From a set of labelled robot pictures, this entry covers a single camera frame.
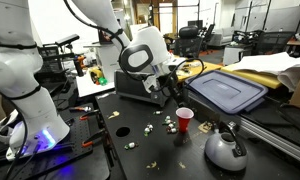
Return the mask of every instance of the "red plastic cup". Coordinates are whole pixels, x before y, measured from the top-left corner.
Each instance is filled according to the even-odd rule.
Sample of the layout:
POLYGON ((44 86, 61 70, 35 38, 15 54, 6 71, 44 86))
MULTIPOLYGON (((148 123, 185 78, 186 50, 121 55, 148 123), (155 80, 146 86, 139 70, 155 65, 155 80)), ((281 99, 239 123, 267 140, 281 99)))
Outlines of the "red plastic cup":
POLYGON ((185 133, 188 130, 188 124, 193 117, 193 111, 189 108, 179 108, 176 111, 179 120, 179 132, 185 133))

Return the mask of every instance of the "silver kettle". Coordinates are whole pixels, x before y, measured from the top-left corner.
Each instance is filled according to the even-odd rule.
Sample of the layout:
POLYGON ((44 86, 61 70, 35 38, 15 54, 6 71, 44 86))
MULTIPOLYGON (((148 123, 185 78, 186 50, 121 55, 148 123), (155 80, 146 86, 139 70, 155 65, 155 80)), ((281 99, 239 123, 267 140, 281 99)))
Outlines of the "silver kettle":
POLYGON ((240 171, 248 162, 247 150, 244 144, 237 139, 233 130, 236 125, 230 122, 229 125, 220 122, 229 132, 219 133, 215 124, 215 133, 210 136, 205 144, 205 154, 215 165, 228 171, 240 171))

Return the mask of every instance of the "container lid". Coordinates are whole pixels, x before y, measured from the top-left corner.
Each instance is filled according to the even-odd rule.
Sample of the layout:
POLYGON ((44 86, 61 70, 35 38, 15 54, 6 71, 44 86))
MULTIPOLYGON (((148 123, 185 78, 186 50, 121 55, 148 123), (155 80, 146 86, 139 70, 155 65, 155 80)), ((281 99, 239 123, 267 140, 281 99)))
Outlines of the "container lid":
MULTIPOLYGON (((192 79, 187 79, 186 83, 189 84, 192 79)), ((268 92, 258 83, 222 71, 200 75, 190 83, 189 88, 228 114, 237 114, 268 92)))

